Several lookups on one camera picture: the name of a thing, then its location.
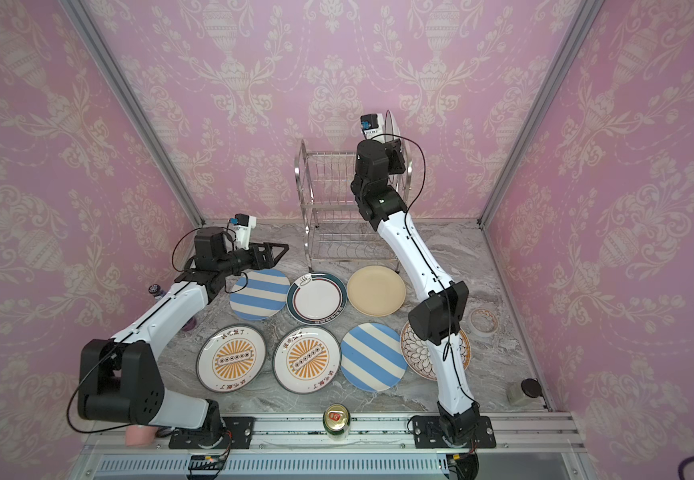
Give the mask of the white plate dark rim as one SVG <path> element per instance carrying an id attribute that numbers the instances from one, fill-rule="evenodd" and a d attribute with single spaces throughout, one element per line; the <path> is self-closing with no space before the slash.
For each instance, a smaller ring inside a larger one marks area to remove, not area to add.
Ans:
<path id="1" fill-rule="evenodd" d="M 384 113 L 383 133 L 381 141 L 389 143 L 391 149 L 398 154 L 403 163 L 408 165 L 408 142 L 403 138 L 398 121 L 393 116 L 391 110 L 386 110 Z"/>

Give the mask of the green red rimmed white plate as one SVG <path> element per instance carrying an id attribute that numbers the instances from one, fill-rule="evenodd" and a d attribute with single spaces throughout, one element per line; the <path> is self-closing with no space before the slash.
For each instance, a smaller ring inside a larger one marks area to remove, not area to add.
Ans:
<path id="1" fill-rule="evenodd" d="M 330 273 L 307 273 L 289 287 L 286 308 L 298 322 L 319 326 L 335 320 L 344 310 L 347 292 L 344 283 Z"/>

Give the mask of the plain cream plate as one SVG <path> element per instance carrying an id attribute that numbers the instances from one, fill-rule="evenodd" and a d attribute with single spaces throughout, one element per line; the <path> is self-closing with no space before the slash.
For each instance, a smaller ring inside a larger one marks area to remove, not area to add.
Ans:
<path id="1" fill-rule="evenodd" d="M 406 299 L 406 285 L 394 270 L 366 266 L 356 271 L 347 284 L 351 305 L 370 317 L 386 317 L 398 311 Z"/>

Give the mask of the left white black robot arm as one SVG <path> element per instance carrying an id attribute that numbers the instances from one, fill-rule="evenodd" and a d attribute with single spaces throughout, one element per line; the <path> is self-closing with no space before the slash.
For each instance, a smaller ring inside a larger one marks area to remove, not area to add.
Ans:
<path id="1" fill-rule="evenodd" d="M 194 229 L 194 254 L 165 295 L 113 337 L 83 347 L 80 381 L 69 402 L 80 418 L 104 421 L 111 429 L 171 427 L 196 436 L 204 449 L 230 445 L 218 403 L 168 390 L 158 359 L 188 320 L 225 290 L 227 278 L 273 268 L 288 252 L 285 243 L 250 241 L 251 230 Z"/>

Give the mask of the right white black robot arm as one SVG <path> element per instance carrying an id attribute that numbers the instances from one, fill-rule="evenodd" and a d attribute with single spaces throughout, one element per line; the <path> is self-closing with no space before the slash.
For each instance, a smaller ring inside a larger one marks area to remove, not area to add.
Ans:
<path id="1" fill-rule="evenodd" d="M 475 439 L 481 418 L 460 354 L 460 321 L 469 289 L 440 266 L 418 233 L 410 207 L 391 186 L 390 177 L 401 159 L 389 142 L 360 141 L 350 189 L 361 217 L 391 248 L 411 281 L 418 304 L 408 321 L 424 342 L 436 376 L 443 438 L 460 446 Z"/>

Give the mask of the blue striped plate rear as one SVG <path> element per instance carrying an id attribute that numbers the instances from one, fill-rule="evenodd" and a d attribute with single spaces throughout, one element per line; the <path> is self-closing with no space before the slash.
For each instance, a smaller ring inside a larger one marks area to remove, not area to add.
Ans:
<path id="1" fill-rule="evenodd" d="M 285 305 L 290 281 L 276 269 L 251 270 L 230 289 L 230 308 L 241 319 L 261 321 Z"/>

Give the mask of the blue striped plate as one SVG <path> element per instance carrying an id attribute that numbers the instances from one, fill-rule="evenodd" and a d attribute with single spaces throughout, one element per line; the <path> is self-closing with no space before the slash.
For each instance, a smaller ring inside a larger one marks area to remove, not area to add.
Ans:
<path id="1" fill-rule="evenodd" d="M 230 308 L 241 319 L 261 321 L 285 305 L 290 281 L 276 269 L 251 270 L 230 289 Z"/>
<path id="2" fill-rule="evenodd" d="M 341 372 L 355 387 L 382 392 L 396 386 L 407 370 L 400 335 L 378 323 L 353 327 L 342 339 Z"/>

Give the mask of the orange sunburst plate left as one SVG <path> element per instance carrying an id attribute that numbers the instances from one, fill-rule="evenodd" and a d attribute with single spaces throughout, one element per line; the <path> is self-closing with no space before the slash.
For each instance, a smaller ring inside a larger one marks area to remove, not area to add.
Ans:
<path id="1" fill-rule="evenodd" d="M 259 375 L 266 357 L 266 343 L 259 330 L 231 325 L 204 343 L 196 360 L 196 375 L 212 392 L 234 392 Z"/>

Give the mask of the orange sunburst plate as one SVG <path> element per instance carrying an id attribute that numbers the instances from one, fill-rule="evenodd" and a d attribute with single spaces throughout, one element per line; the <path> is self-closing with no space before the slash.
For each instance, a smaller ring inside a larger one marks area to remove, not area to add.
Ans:
<path id="1" fill-rule="evenodd" d="M 204 343 L 196 360 L 196 375 L 212 392 L 234 392 L 259 375 L 266 357 L 266 343 L 259 330 L 231 325 Z"/>
<path id="2" fill-rule="evenodd" d="M 295 328 L 275 348 L 273 374 L 286 391 L 312 394 L 334 380 L 341 358 L 339 342 L 328 330 L 314 326 Z"/>

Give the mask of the orange sunburst plate right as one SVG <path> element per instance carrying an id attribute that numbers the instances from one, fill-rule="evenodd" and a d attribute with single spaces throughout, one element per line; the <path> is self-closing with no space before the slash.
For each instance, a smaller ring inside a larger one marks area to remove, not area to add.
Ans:
<path id="1" fill-rule="evenodd" d="M 275 348 L 273 374 L 286 391 L 312 394 L 334 380 L 341 358 L 339 342 L 328 330 L 314 326 L 295 328 Z"/>

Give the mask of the purple bottle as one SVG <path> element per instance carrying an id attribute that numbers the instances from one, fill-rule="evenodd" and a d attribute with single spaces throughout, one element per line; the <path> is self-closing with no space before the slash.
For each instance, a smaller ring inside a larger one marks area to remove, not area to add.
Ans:
<path id="1" fill-rule="evenodd" d="M 154 297 L 155 299 L 159 300 L 163 298 L 166 294 L 166 291 L 159 285 L 159 284 L 151 284 L 148 287 L 148 293 Z M 188 332 L 193 330 L 197 326 L 197 319 L 195 317 L 191 317 L 181 328 L 182 331 Z"/>

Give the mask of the blue striped plate front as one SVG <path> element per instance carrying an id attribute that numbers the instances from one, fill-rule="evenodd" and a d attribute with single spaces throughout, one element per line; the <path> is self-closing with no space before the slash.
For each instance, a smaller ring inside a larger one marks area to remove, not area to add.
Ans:
<path id="1" fill-rule="evenodd" d="M 400 335 L 378 323 L 353 327 L 342 339 L 341 372 L 355 387 L 382 392 L 396 386 L 407 370 Z"/>

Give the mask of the floral pattern plate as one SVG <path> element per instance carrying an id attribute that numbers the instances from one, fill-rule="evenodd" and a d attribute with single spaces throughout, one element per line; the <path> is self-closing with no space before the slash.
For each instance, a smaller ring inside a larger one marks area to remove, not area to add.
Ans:
<path id="1" fill-rule="evenodd" d="M 471 361 L 471 345 L 464 330 L 460 331 L 459 336 L 461 337 L 459 354 L 464 369 L 467 369 Z M 427 346 L 418 338 L 409 322 L 403 326 L 400 337 L 401 353 L 411 370 L 426 380 L 436 381 Z"/>

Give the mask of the green gold can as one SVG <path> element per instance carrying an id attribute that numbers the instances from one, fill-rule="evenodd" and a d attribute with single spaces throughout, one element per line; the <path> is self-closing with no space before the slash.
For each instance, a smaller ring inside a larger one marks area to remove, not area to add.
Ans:
<path id="1" fill-rule="evenodd" d="M 351 414 L 342 404 L 334 403 L 327 407 L 322 416 L 326 434 L 334 440 L 344 440 L 349 435 Z"/>

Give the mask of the tape roll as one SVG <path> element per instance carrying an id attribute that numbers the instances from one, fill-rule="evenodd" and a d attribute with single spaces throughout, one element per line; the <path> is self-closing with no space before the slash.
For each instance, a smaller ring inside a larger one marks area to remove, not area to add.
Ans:
<path id="1" fill-rule="evenodd" d="M 469 321 L 474 333 L 482 338 L 494 336 L 499 329 L 499 318 L 488 309 L 473 310 Z"/>

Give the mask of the pink cup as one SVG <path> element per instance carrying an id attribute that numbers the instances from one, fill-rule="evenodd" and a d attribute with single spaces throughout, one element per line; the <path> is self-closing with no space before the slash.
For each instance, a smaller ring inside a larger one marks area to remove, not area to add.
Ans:
<path id="1" fill-rule="evenodd" d="M 156 439 L 159 428 L 145 425 L 131 425 L 125 429 L 125 445 L 127 447 L 144 447 Z"/>

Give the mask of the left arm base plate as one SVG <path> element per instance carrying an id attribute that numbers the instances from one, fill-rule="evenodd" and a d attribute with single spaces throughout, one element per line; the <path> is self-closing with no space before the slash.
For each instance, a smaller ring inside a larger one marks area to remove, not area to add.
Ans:
<path id="1" fill-rule="evenodd" d="M 176 429 L 168 447 L 172 450 L 245 450 L 250 448 L 253 438 L 254 417 L 223 417 L 217 427 L 208 420 L 199 429 Z"/>

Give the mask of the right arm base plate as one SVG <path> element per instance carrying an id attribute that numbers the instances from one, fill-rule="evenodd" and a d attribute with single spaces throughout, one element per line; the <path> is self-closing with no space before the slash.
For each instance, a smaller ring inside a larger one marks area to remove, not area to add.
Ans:
<path id="1" fill-rule="evenodd" d="M 497 446 L 491 419 L 486 416 L 480 417 L 473 431 L 456 440 L 446 437 L 438 416 L 414 415 L 409 419 L 407 427 L 414 437 L 417 449 L 494 449 Z"/>

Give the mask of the aluminium rail frame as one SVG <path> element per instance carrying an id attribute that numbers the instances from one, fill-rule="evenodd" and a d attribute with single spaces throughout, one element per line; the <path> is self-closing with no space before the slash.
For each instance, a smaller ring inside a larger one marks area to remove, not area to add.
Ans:
<path id="1" fill-rule="evenodd" d="M 567 413 L 489 413 L 497 446 L 417 449 L 414 413 L 355 413 L 344 440 L 321 413 L 249 414 L 245 450 L 172 450 L 170 437 L 127 447 L 120 432 L 94 434 L 72 479 L 593 479 L 592 462 Z"/>

